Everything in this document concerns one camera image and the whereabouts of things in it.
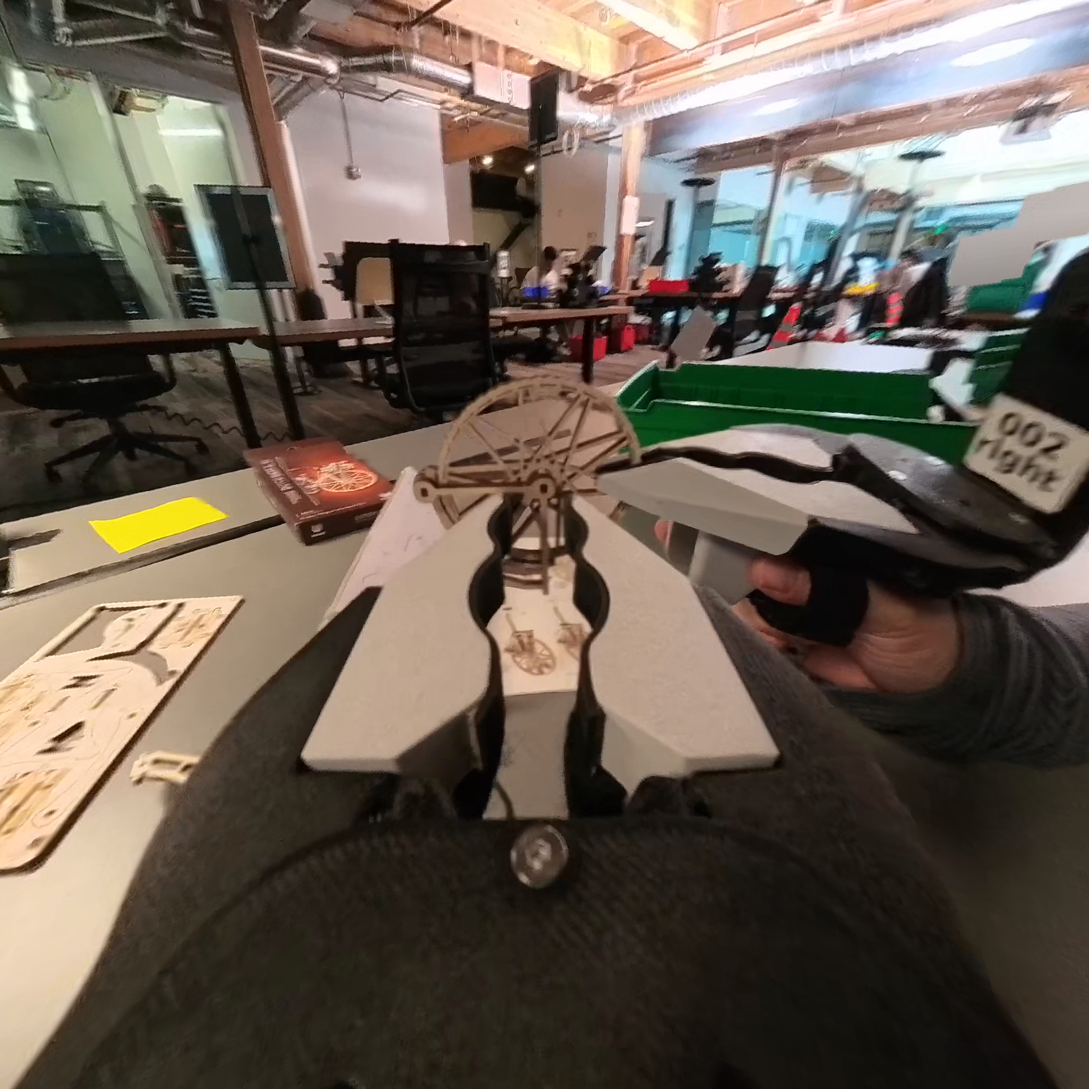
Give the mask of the dark wooden desk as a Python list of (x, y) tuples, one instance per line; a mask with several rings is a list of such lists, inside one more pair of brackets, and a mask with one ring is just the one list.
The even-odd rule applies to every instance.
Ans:
[(91, 358), (110, 352), (132, 351), (163, 358), (215, 351), (225, 374), (227, 389), (246, 445), (264, 443), (247, 399), (232, 345), (260, 334), (257, 326), (228, 319), (143, 319), (130, 322), (46, 322), (2, 326), (2, 365), (64, 356)]

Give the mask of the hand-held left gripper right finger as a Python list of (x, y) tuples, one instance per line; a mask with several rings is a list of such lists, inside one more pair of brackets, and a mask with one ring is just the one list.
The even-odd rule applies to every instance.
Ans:
[(577, 723), (592, 770), (690, 778), (762, 770), (780, 750), (687, 578), (589, 502), (565, 513), (587, 625)]

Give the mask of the black mesh office chair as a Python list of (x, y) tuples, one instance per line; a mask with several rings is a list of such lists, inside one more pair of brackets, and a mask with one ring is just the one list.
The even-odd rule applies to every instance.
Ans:
[(388, 245), (391, 368), (380, 386), (393, 407), (431, 424), (457, 415), (506, 380), (491, 329), (488, 245)]

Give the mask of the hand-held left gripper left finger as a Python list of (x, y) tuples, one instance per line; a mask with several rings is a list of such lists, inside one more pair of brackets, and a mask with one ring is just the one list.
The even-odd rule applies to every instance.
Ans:
[(302, 750), (319, 772), (466, 774), (478, 764), (468, 717), (490, 685), (486, 624), (472, 578), (493, 556), (487, 497), (386, 582)]

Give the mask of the dark storage shelf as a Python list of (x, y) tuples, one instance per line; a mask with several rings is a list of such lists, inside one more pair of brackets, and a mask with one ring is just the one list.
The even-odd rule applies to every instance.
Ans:
[(143, 208), (181, 316), (217, 318), (218, 309), (204, 276), (183, 200), (152, 184), (143, 193)]

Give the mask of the brown model kit box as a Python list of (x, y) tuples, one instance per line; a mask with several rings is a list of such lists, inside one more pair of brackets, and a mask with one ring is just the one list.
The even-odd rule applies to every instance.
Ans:
[(249, 449), (244, 457), (264, 495), (305, 546), (369, 527), (393, 491), (386, 476), (327, 438)]

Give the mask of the monitor on stand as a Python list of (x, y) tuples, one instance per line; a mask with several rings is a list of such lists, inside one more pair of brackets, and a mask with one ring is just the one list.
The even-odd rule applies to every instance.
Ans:
[(295, 286), (273, 189), (199, 184), (195, 192), (210, 224), (225, 290)]

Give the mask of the black ceiling speaker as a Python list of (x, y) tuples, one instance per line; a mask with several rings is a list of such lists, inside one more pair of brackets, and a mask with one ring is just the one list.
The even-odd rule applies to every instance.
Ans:
[(528, 147), (540, 149), (560, 135), (561, 70), (549, 70), (529, 79)]

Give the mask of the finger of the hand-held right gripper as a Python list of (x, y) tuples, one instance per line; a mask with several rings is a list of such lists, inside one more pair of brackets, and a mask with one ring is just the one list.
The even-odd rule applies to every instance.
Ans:
[(661, 521), (773, 555), (785, 554), (813, 526), (919, 534), (897, 510), (851, 484), (790, 484), (685, 457), (601, 472), (597, 484), (605, 495)]
[(711, 467), (759, 467), (783, 462), (806, 470), (828, 470), (834, 457), (849, 445), (849, 435), (796, 425), (742, 426), (648, 446), (640, 464), (688, 457)]

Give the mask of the black swivel office chair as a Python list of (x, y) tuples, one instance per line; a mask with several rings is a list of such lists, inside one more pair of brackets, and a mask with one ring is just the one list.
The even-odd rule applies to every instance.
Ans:
[(150, 348), (121, 330), (126, 311), (100, 257), (5, 252), (1, 310), (7, 332), (2, 392), (21, 407), (53, 413), (54, 428), (105, 427), (94, 441), (45, 462), (49, 484), (61, 482), (63, 466), (85, 464), (81, 486), (91, 491), (117, 457), (136, 461), (140, 454), (169, 458), (187, 475), (196, 474), (179, 446), (206, 454), (204, 440), (129, 426), (129, 416), (147, 412), (154, 400), (174, 390), (178, 374), (169, 352), (156, 364)]

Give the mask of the white instruction booklet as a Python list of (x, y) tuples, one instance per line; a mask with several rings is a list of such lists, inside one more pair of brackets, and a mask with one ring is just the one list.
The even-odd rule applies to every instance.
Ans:
[[(380, 589), (407, 563), (446, 533), (431, 505), (415, 495), (417, 472), (402, 470), (392, 492), (362, 541), (321, 623), (328, 624), (367, 589)], [(501, 652), (501, 675), (509, 696), (576, 688), (589, 623), (574, 605), (574, 561), (550, 546), (548, 588), (540, 580), (538, 529), (528, 528), (512, 544), (503, 566), (503, 605), (488, 624)]]

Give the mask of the person's right hand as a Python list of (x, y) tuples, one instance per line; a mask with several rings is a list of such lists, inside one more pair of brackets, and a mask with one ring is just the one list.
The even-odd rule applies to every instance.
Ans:
[(791, 635), (760, 617), (750, 601), (733, 607), (770, 647), (815, 681), (851, 690), (919, 694), (942, 685), (960, 662), (960, 623), (949, 601), (916, 599), (870, 583), (866, 615), (846, 647)]

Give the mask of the wooden spoked wheel assembly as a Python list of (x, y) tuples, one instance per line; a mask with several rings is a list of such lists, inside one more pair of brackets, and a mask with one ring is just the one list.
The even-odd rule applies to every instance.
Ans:
[(432, 465), (418, 470), (416, 499), (450, 528), (497, 497), (510, 514), (509, 585), (549, 592), (568, 555), (566, 516), (578, 497), (600, 497), (604, 470), (643, 460), (633, 425), (612, 396), (573, 379), (497, 386), (449, 425)]

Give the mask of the wooden bicycle frame model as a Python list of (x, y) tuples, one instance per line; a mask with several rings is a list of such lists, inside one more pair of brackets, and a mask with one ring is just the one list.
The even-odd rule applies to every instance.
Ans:
[(134, 785), (163, 783), (183, 786), (198, 766), (199, 755), (152, 750), (138, 755), (129, 769), (129, 781)]

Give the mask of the green plastic bin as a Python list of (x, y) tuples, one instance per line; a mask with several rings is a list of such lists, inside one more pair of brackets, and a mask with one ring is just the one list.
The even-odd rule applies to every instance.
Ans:
[(925, 374), (686, 362), (650, 364), (619, 388), (617, 406), (644, 446), (736, 427), (787, 425), (900, 442), (956, 464), (977, 425), (939, 419)]

